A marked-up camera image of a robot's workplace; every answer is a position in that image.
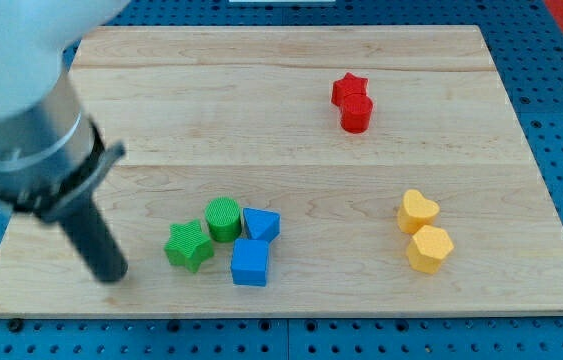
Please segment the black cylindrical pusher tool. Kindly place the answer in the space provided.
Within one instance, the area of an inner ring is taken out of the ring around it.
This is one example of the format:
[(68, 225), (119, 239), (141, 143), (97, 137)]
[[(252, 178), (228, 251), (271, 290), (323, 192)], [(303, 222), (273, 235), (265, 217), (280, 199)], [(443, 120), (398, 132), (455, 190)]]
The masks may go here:
[(62, 216), (59, 224), (97, 281), (115, 283), (126, 275), (128, 263), (91, 198)]

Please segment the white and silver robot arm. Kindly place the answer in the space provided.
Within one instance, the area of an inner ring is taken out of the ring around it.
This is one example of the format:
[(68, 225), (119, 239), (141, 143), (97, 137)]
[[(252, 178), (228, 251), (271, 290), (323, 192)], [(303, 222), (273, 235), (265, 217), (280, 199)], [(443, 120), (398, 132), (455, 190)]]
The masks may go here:
[(125, 149), (103, 143), (63, 52), (128, 3), (0, 1), (0, 201), (59, 224), (103, 283), (122, 279), (128, 264), (93, 192)]

